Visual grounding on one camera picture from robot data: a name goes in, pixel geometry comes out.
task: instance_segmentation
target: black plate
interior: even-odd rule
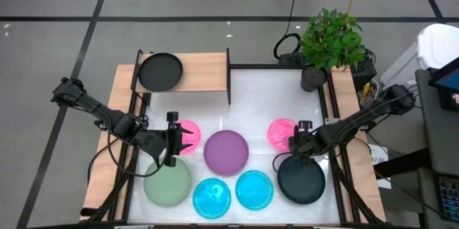
[[[325,175],[317,162],[304,164],[292,156],[282,162],[278,170],[280,191],[298,204],[317,201],[325,190]]]
[[[177,56],[156,53],[142,62],[138,80],[153,92],[171,90],[179,83],[184,67]]]

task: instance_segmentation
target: computer monitor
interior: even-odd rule
[[[433,73],[429,85],[450,93],[459,93],[459,57]]]

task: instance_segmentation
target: black pot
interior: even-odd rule
[[[301,71],[301,88],[306,92],[312,92],[327,81],[327,72],[324,68],[307,65]]]

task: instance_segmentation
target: wooden board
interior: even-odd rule
[[[115,80],[113,81],[113,89],[110,95],[108,107],[128,111],[129,101],[131,97],[131,78],[133,76],[134,65],[119,65],[116,71]],[[354,83],[350,71],[341,71],[334,69],[332,71],[333,82],[335,85],[336,97],[338,101],[339,111],[342,118],[350,116],[359,110],[357,103],[356,93],[354,90]],[[327,110],[331,116],[331,102],[329,91],[324,86],[324,94],[326,98]],[[101,133],[99,140],[99,147],[104,147],[107,135],[105,132]],[[357,138],[366,141],[363,133],[357,134]],[[376,177],[374,175],[372,159],[369,154],[368,148],[357,140],[353,140],[348,145],[349,161],[354,180],[354,186],[360,194],[365,203],[373,210],[374,214],[385,220],[384,209],[382,207],[381,197],[377,186]],[[120,145],[115,145],[113,151],[116,156],[119,155]],[[111,161],[108,152],[102,153],[96,159],[91,174],[90,184],[87,189],[84,207],[99,207],[108,193],[113,188],[115,180],[116,166]],[[351,209],[346,190],[344,192],[344,206],[346,209],[346,216],[351,220]],[[118,207],[124,202],[126,195],[125,190],[122,191],[118,197]],[[121,208],[117,209],[115,219],[121,219]]]
[[[227,90],[227,53],[174,53],[184,66],[184,74],[171,92],[214,91]],[[152,56],[142,54],[141,63]],[[151,93],[137,79],[136,91]]]
[[[110,94],[110,99],[108,101],[108,107],[113,110],[120,110],[125,113],[129,111],[129,103],[131,101],[131,80],[134,72],[134,65],[119,65],[115,79],[113,81],[113,87]],[[140,108],[140,101],[136,106],[136,113]],[[107,132],[102,131],[100,133],[100,139],[98,144],[98,150],[102,149],[104,146],[107,146]],[[121,151],[121,142],[114,143],[111,146],[113,154],[118,157]],[[93,170],[91,172],[91,177],[89,185],[87,186],[86,198],[83,204],[83,207],[98,208],[102,205],[103,201],[106,199],[108,194],[113,188],[115,182],[117,167],[113,163],[113,160],[110,157],[108,151],[102,152],[99,157],[94,161]],[[126,187],[120,192],[118,196],[118,203],[124,202],[124,197],[126,195]],[[118,205],[116,217],[121,217],[121,208],[122,205]]]
[[[332,70],[333,84],[335,87],[336,100],[341,118],[349,117],[360,110],[359,103],[354,89],[354,81],[350,69],[343,71],[334,68]],[[366,135],[360,131],[356,138],[366,142]],[[382,206],[381,195],[376,181],[376,176],[373,170],[372,156],[369,153],[368,147],[363,145],[358,140],[352,140],[347,146],[349,155],[349,165],[351,167],[352,179],[354,187],[360,194],[365,203],[372,209],[374,214],[381,220],[385,221],[384,208]],[[345,203],[346,217],[348,220],[352,218],[349,200]]]

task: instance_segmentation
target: blue bowl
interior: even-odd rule
[[[271,203],[274,186],[263,172],[251,170],[243,173],[236,183],[236,197],[247,209],[261,210]]]
[[[230,189],[220,179],[205,179],[194,189],[193,206],[203,218],[220,218],[229,210],[230,205]]]

